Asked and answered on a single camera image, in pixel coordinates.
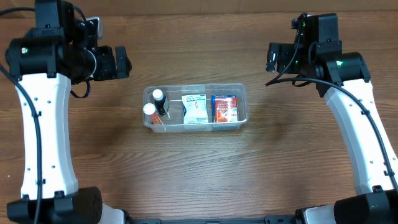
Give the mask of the clear plastic container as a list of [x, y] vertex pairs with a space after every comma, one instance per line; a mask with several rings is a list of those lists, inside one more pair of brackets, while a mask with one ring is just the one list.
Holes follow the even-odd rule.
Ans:
[[[239, 129], [249, 119], [246, 87], [242, 83], [148, 86], [143, 104], [153, 103], [152, 92], [163, 91], [169, 101], [168, 113], [160, 115], [163, 124], [152, 124], [143, 112], [143, 123], [155, 133], [184, 133]], [[183, 95], [206, 95], [208, 123], [183, 123]]]

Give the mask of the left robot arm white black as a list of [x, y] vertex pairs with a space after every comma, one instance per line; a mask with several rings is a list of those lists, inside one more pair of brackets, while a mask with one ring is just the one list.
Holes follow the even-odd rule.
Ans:
[[19, 200], [7, 205], [16, 223], [131, 223], [128, 212], [103, 202], [97, 187], [81, 188], [70, 154], [72, 86], [127, 78], [123, 46], [99, 46], [98, 17], [66, 1], [36, 1], [35, 26], [6, 51], [1, 67], [21, 103], [25, 168]]

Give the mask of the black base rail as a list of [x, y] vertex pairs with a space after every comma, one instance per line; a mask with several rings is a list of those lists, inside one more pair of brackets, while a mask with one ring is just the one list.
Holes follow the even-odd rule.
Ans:
[[158, 218], [133, 219], [127, 217], [127, 224], [302, 224], [295, 215], [266, 215], [264, 218], [222, 218], [161, 220]]

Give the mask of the orange tube white cap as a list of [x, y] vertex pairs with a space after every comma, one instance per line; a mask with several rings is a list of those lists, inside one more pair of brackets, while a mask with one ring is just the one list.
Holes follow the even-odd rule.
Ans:
[[150, 118], [150, 120], [152, 121], [152, 124], [158, 124], [161, 125], [163, 124], [160, 115], [157, 111], [157, 108], [155, 107], [155, 105], [153, 103], [146, 103], [143, 106], [143, 112], [146, 116], [148, 116]]

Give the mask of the black bottle white cap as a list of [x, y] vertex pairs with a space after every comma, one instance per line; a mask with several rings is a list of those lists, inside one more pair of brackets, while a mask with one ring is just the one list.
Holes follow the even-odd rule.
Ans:
[[152, 92], [152, 96], [154, 98], [154, 104], [158, 113], [162, 116], [166, 115], [169, 110], [169, 101], [164, 95], [163, 91], [160, 89], [155, 89]]

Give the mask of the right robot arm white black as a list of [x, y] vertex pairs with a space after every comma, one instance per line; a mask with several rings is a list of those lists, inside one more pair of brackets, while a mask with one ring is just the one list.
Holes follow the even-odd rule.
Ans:
[[303, 13], [291, 44], [272, 42], [266, 70], [272, 84], [315, 84], [340, 128], [352, 165], [355, 196], [272, 217], [281, 223], [396, 223], [397, 156], [379, 117], [363, 56], [343, 52], [336, 14]]

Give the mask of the white bandage box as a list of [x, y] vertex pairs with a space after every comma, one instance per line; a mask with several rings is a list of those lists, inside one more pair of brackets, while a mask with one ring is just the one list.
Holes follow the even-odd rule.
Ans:
[[183, 123], [202, 124], [208, 123], [206, 95], [183, 95]]

